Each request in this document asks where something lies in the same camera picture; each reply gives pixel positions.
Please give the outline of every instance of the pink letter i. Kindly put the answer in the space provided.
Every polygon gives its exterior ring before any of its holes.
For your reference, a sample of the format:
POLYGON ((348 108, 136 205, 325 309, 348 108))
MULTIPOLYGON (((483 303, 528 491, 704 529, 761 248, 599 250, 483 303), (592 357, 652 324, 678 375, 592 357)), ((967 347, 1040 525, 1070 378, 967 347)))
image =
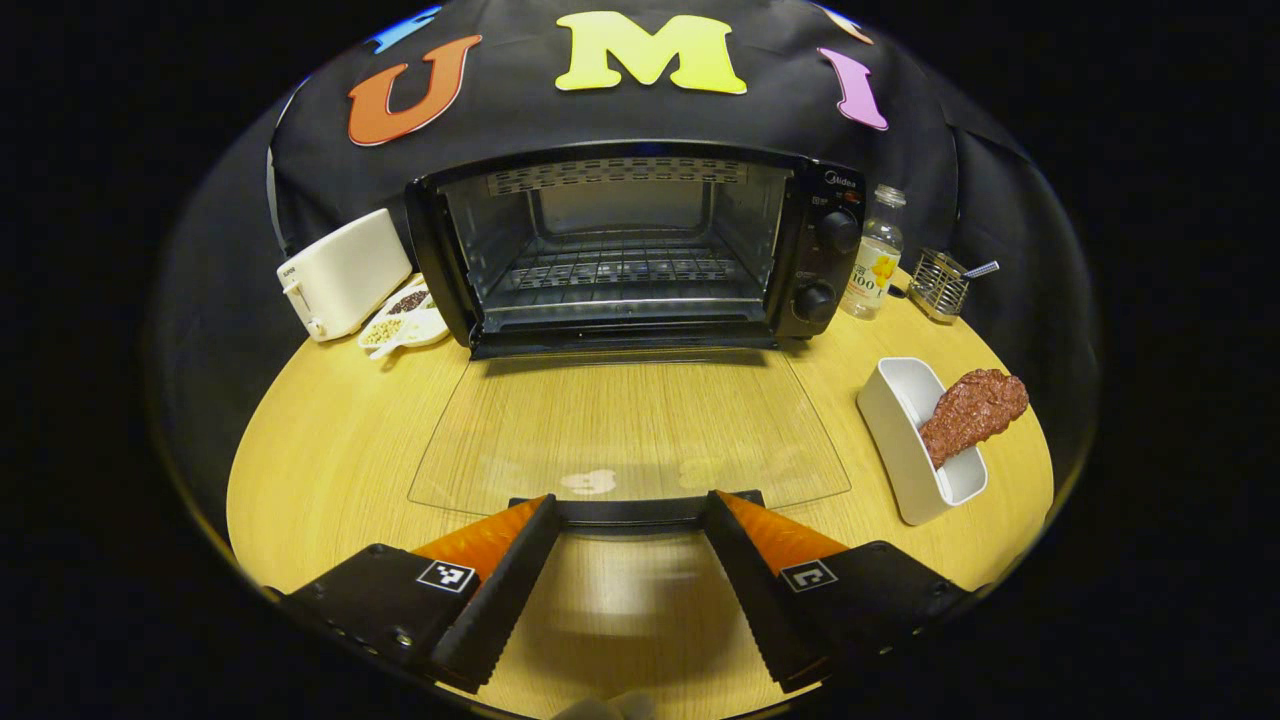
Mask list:
POLYGON ((845 95, 836 109, 850 120, 858 120, 864 126, 876 129, 888 129, 888 120, 879 114, 876 108, 876 97, 872 96, 872 86, 867 82, 867 76, 872 74, 867 65, 846 58, 835 50, 819 47, 831 64, 836 68, 836 78, 840 81, 840 91, 845 95))

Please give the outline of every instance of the white toaster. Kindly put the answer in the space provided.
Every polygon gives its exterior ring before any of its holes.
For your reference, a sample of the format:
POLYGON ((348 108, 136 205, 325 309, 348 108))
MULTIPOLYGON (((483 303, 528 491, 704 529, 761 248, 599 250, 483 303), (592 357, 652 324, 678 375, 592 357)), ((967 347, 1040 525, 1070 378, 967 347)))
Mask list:
POLYGON ((412 272, 385 208, 324 236, 275 274, 316 342, 360 329, 412 272))

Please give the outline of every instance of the orange letter u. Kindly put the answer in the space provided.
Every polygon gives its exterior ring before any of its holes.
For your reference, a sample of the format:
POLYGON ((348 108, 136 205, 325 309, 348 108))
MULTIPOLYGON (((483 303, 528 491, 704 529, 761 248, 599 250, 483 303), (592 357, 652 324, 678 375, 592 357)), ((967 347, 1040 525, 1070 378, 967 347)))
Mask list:
POLYGON ((467 50, 477 42, 480 36, 472 35, 447 42, 422 55, 422 61, 431 63, 431 85, 428 87, 426 97, 407 110, 399 113, 390 110, 392 83, 408 69, 404 63, 387 68, 351 88, 347 94, 352 100, 347 137, 356 145, 381 145, 440 117, 457 99, 462 87, 462 68, 467 60, 467 50))

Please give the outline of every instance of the metal utensil holder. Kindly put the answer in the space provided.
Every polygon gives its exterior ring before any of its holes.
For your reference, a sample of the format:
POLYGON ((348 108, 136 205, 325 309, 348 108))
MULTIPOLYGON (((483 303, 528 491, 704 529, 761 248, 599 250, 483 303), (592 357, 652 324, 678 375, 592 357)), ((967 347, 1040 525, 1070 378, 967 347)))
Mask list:
POLYGON ((950 255, 925 247, 906 293, 929 318, 954 323, 969 292, 969 281, 960 277, 964 273, 965 268, 950 255))

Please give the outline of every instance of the midea logo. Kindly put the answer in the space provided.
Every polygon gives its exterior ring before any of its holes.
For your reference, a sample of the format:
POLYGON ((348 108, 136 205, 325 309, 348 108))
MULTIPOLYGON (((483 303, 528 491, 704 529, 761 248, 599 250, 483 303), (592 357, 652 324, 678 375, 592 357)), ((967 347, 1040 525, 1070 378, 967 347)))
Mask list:
POLYGON ((854 181, 845 179, 837 176, 836 170, 827 170, 827 174, 824 177, 827 179, 827 184, 842 184, 845 187, 858 187, 858 184, 854 181))

